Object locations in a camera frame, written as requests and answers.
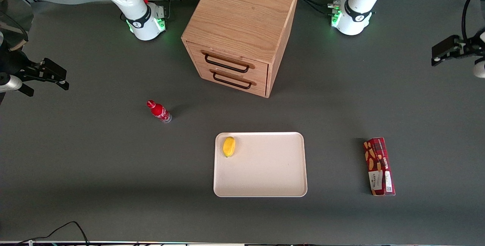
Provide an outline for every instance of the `green indicator light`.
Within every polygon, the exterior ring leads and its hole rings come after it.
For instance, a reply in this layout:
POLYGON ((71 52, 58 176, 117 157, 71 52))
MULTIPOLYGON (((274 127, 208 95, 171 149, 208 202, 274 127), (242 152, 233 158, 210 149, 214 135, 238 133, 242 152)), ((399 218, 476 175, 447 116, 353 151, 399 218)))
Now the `green indicator light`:
POLYGON ((155 19, 155 21, 158 30, 160 30, 160 32, 163 32, 165 30, 165 21, 162 19, 155 19))
POLYGON ((132 32, 132 33, 133 33, 133 29, 131 28, 131 25, 130 25, 130 23, 128 22, 128 20, 126 20, 126 24, 128 24, 128 27, 130 28, 130 32, 132 32))
POLYGON ((341 15, 341 11, 339 10, 335 15, 334 15, 334 18, 332 18, 332 23, 331 25, 333 27, 336 27, 336 25, 338 24, 338 21, 340 20, 340 15, 341 15))

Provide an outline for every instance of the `red box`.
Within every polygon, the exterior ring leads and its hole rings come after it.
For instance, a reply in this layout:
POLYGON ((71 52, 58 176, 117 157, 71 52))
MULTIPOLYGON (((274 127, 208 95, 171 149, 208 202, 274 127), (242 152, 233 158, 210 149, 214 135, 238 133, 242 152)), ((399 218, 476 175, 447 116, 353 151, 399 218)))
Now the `red box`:
POLYGON ((364 148, 372 194, 374 196, 395 196, 396 191, 384 138, 372 138, 364 143, 364 148))

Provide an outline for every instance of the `red bottle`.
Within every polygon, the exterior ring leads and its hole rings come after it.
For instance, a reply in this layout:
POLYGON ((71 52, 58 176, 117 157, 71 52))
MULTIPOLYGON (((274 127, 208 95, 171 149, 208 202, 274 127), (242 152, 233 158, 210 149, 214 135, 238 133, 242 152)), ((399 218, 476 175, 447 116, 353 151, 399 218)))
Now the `red bottle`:
POLYGON ((172 120, 172 115, 160 104, 153 100, 147 101, 147 106, 150 108, 153 116, 158 118, 163 123, 168 123, 172 120))

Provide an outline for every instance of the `wooden top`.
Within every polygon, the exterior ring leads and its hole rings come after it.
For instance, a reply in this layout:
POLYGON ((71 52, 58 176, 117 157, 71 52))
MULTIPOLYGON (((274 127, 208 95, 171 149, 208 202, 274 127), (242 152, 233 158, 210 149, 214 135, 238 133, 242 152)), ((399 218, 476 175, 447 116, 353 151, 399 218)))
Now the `wooden top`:
POLYGON ((200 0, 183 40, 272 63, 296 0, 200 0))

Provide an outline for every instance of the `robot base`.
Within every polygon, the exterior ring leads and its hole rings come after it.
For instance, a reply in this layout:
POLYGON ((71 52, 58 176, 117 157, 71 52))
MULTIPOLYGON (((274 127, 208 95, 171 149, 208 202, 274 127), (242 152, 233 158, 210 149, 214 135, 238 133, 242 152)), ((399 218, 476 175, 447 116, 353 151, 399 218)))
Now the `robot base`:
MULTIPOLYGON (((343 6, 346 0, 335 0, 333 6, 343 6)), ((352 16, 345 11, 345 8, 337 9, 336 13, 332 17, 330 22, 331 27, 337 28, 340 32, 345 35, 354 36, 360 34, 364 28, 369 25, 369 18, 371 18, 372 13, 370 13, 366 18, 360 22, 355 22, 352 16)))
POLYGON ((144 23, 143 27, 137 28, 126 21, 130 27, 130 31, 135 34, 139 40, 149 41, 156 38, 160 33, 166 30, 165 28, 165 10, 163 6, 157 6, 154 3, 148 3, 147 6, 151 9, 150 18, 144 23))

